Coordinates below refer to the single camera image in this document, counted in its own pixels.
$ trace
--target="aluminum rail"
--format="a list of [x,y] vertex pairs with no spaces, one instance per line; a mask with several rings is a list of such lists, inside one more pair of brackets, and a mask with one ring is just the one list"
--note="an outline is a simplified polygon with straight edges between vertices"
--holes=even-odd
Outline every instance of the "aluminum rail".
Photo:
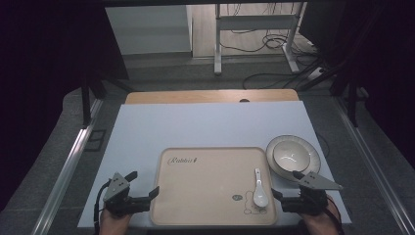
[[49,195],[48,200],[46,201],[43,210],[37,219],[37,222],[31,231],[32,235],[47,234],[49,228],[52,225],[52,222],[55,218],[55,215],[58,211],[59,205],[67,192],[70,180],[72,179],[73,173],[76,169],[76,166],[79,162],[80,156],[85,148],[86,142],[94,128],[96,122],[96,116],[99,113],[103,101],[96,99],[91,107],[91,123],[87,128],[81,129],[76,137],[76,140],[72,146],[72,149],[69,152],[67,161],[64,164],[64,167],[61,170],[61,173],[58,176],[58,179],[55,182],[55,185],[52,189],[51,194]]

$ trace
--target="white table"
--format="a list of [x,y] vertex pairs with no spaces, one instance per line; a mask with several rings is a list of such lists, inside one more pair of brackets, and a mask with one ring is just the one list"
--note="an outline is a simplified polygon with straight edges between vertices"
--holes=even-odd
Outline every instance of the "white table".
[[[147,196],[155,188],[159,157],[167,148],[266,150],[268,143],[280,135],[296,135],[313,145],[321,156],[319,173],[333,179],[302,101],[122,105],[78,226],[93,227],[93,206],[99,188],[116,171],[126,175],[137,170],[138,178],[131,182],[130,196]],[[273,187],[285,196],[298,195],[297,183],[274,172],[271,178]],[[350,223],[339,192],[328,193],[338,205],[343,223]],[[298,223],[298,215],[282,212],[279,202],[274,202],[279,219],[273,226]],[[130,226],[160,228],[150,220],[148,212],[136,213]]]

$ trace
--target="spoon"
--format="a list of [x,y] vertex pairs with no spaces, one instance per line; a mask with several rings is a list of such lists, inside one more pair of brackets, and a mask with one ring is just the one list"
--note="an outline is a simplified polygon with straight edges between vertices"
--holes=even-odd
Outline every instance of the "spoon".
[[265,208],[268,205],[268,198],[262,188],[262,181],[260,180],[260,170],[255,169],[256,188],[254,192],[254,203],[260,208]]

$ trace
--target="wooden board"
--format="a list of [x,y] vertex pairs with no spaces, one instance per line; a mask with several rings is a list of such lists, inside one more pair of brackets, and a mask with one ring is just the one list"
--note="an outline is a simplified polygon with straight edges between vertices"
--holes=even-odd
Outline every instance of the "wooden board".
[[293,89],[132,92],[125,104],[238,103],[243,99],[251,102],[297,101],[299,96]]
[[[254,204],[261,171],[269,204]],[[152,202],[157,225],[271,225],[277,214],[269,166],[259,148],[178,148],[161,154],[160,193]]]

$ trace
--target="tray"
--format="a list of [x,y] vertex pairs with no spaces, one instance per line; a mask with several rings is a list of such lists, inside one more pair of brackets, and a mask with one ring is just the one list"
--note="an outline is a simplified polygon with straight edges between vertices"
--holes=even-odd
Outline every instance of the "tray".
[[[255,174],[269,204],[254,204]],[[270,225],[277,214],[259,148],[172,148],[162,152],[151,220],[157,225]]]

